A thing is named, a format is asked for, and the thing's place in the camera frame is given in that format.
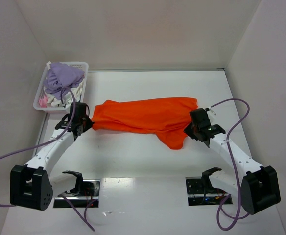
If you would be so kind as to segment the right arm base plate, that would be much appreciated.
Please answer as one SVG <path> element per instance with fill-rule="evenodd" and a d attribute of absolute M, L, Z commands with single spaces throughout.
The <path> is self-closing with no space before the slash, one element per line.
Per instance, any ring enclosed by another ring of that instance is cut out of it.
<path fill-rule="evenodd" d="M 200 177 L 186 177 L 186 188 L 189 206 L 219 205 L 228 193 L 221 189 L 207 192 Z"/>

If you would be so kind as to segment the white t shirt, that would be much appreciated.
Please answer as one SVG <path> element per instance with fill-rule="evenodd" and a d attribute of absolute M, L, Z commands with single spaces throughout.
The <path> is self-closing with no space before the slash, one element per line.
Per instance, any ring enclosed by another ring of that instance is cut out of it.
<path fill-rule="evenodd" d="M 72 91 L 74 95 L 74 99 L 76 102 L 81 101 L 82 92 L 83 92 L 83 84 L 84 82 L 81 82 L 77 87 L 71 87 L 70 90 Z M 49 94 L 47 88 L 44 89 L 45 94 L 48 98 L 47 106 L 52 108 L 67 108 L 73 103 L 73 97 L 72 94 L 68 90 L 64 90 L 62 92 L 62 98 L 60 97 L 60 90 L 57 91 L 54 94 Z"/>

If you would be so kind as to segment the white plastic laundry basket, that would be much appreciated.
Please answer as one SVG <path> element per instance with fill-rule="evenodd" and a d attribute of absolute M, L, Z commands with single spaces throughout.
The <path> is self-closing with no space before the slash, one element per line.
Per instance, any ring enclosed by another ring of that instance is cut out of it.
<path fill-rule="evenodd" d="M 66 113 L 84 99 L 89 65 L 86 62 L 47 62 L 33 107 L 47 113 Z"/>

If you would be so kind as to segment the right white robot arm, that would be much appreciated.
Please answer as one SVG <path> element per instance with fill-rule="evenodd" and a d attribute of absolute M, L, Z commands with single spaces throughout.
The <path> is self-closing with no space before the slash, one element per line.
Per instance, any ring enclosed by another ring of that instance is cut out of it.
<path fill-rule="evenodd" d="M 250 215 L 280 203 L 276 170 L 271 166 L 263 166 L 248 156 L 227 138 L 220 125 L 211 124 L 207 111 L 203 108 L 190 111 L 191 122 L 184 132 L 216 152 L 238 174 L 231 176 L 219 167 L 208 169 L 202 172 L 201 177 L 204 191 L 211 193 L 219 189 L 232 196 L 240 196 L 240 205 Z"/>

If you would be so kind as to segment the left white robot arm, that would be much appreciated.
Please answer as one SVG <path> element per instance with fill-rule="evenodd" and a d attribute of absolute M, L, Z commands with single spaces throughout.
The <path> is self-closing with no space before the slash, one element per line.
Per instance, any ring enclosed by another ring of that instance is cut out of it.
<path fill-rule="evenodd" d="M 24 165 L 16 165 L 10 172 L 10 203 L 44 211 L 52 198 L 69 191 L 84 191 L 83 176 L 76 171 L 65 170 L 57 177 L 50 177 L 56 163 L 65 151 L 84 132 L 92 128 L 89 107 L 86 103 L 72 104 L 70 113 L 63 116 L 52 134 L 51 143 Z"/>

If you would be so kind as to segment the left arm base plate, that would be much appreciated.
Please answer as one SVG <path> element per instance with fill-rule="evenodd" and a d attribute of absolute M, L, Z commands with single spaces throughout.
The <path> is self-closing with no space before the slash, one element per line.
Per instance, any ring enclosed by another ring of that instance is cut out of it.
<path fill-rule="evenodd" d="M 84 179 L 80 192 L 67 190 L 62 193 L 76 208 L 85 208 L 90 204 L 91 208 L 98 208 L 100 193 L 100 179 Z"/>

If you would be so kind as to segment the purple t shirt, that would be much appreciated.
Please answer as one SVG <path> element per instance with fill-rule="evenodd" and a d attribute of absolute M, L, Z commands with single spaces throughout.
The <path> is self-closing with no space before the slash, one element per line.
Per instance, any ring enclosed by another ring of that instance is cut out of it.
<path fill-rule="evenodd" d="M 64 63 L 50 63 L 47 78 L 43 82 L 49 94 L 61 91 L 63 88 L 77 87 L 84 79 L 84 71 Z"/>

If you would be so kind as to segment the orange t shirt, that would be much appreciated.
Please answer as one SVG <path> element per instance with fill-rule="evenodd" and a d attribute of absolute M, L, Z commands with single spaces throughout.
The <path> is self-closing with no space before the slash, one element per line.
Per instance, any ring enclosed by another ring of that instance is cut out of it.
<path fill-rule="evenodd" d="M 179 150 L 187 137 L 184 129 L 191 123 L 189 112 L 197 108 L 197 99 L 191 97 L 106 100 L 95 106 L 93 129 L 154 134 L 170 149 Z"/>

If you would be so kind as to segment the pink cloth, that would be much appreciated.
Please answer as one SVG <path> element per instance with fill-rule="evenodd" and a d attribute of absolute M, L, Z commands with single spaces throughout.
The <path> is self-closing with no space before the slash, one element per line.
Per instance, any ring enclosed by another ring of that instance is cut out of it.
<path fill-rule="evenodd" d="M 48 107 L 48 97 L 44 96 L 43 98 L 39 98 L 38 103 L 41 108 L 47 108 Z"/>

